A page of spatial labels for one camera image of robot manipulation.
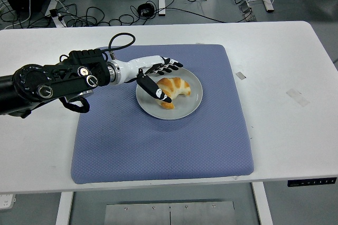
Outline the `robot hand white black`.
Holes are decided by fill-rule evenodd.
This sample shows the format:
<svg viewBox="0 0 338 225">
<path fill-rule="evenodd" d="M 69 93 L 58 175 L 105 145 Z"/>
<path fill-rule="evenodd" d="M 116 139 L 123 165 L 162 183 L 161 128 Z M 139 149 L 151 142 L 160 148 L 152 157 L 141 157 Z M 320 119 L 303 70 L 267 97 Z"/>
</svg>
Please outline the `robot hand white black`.
<svg viewBox="0 0 338 225">
<path fill-rule="evenodd" d="M 119 85 L 136 81 L 151 97 L 170 103 L 172 99 L 148 75 L 151 73 L 164 75 L 167 72 L 178 70 L 183 64 L 171 58 L 154 55 L 133 59 L 128 62 L 112 60 L 111 66 L 115 71 L 113 84 Z"/>
</svg>

